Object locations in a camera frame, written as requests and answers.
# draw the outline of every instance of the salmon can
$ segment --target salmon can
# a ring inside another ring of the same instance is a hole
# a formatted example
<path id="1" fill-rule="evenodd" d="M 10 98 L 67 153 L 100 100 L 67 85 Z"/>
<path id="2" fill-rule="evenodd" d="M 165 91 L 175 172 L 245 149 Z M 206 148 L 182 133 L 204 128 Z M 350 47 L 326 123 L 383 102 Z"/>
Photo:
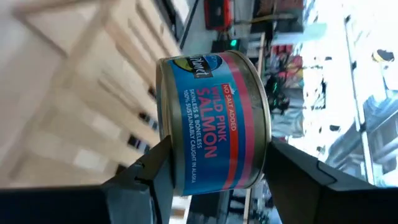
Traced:
<path id="1" fill-rule="evenodd" d="M 271 117 L 245 55 L 161 59 L 156 85 L 160 137 L 172 140 L 175 194 L 243 189 L 262 178 Z"/>

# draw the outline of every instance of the can lid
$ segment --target can lid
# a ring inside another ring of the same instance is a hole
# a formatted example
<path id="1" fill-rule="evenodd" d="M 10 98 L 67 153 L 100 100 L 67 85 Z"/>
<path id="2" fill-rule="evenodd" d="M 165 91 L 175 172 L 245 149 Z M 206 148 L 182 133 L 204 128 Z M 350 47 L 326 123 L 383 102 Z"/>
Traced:
<path id="1" fill-rule="evenodd" d="M 251 74 L 252 74 L 254 80 L 256 81 L 257 88 L 261 95 L 261 102 L 262 102 L 262 107 L 264 108 L 264 118 L 265 118 L 264 127 L 266 128 L 266 136 L 265 136 L 266 145 L 265 145 L 265 152 L 264 152 L 264 160 L 262 162 L 262 167 L 261 167 L 261 170 L 263 170 L 264 164 L 266 162 L 267 147 L 268 147 L 268 144 L 271 142 L 271 113 L 269 110 L 269 105 L 268 105 L 268 100 L 267 100 L 268 97 L 267 97 L 266 91 L 264 89 L 264 85 L 263 85 L 263 83 L 260 79 L 260 76 L 258 75 L 258 72 L 257 72 L 256 68 L 254 67 L 253 63 L 251 63 L 251 61 L 241 52 L 238 52 L 236 50 L 228 50 L 227 52 L 236 54 L 242 60 L 244 60 L 244 62 L 248 66 L 249 70 L 251 71 Z M 256 177 L 256 180 L 251 185 L 249 185 L 248 188 L 252 187 L 259 180 L 261 180 L 263 178 L 263 176 L 264 176 L 264 174 L 262 172 L 259 172 L 258 176 Z"/>

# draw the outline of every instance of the can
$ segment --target can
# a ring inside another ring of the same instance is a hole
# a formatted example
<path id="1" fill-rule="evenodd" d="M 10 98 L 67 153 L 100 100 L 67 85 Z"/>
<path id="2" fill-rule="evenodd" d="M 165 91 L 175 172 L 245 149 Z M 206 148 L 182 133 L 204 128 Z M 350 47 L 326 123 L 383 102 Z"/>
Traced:
<path id="1" fill-rule="evenodd" d="M 262 178 L 271 117 L 245 55 L 161 59 L 156 85 L 160 137 L 172 140 L 175 194 L 243 189 Z"/>

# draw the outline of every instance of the wooden pallet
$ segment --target wooden pallet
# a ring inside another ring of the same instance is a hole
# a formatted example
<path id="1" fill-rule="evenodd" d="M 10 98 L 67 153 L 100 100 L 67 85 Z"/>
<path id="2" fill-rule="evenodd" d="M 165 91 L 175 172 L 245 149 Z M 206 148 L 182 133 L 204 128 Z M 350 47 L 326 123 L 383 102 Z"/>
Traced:
<path id="1" fill-rule="evenodd" d="M 130 134 L 159 142 L 139 113 L 157 119 L 148 93 L 155 62 L 181 53 L 151 0 L 29 1 L 14 15 L 60 63 L 49 65 L 57 69 L 44 80 L 48 89 L 1 164 L 1 185 L 104 182 L 142 155 L 127 145 Z M 25 61 L 43 54 L 31 50 Z M 189 204 L 175 197 L 173 222 L 186 222 Z"/>

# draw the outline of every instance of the red object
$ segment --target red object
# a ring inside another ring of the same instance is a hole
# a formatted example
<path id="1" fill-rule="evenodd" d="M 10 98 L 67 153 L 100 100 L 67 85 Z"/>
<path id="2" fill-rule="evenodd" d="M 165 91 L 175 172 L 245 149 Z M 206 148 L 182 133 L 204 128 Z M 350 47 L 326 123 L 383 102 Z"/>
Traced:
<path id="1" fill-rule="evenodd" d="M 224 31 L 231 27 L 231 5 L 229 0 L 205 0 L 206 29 Z"/>

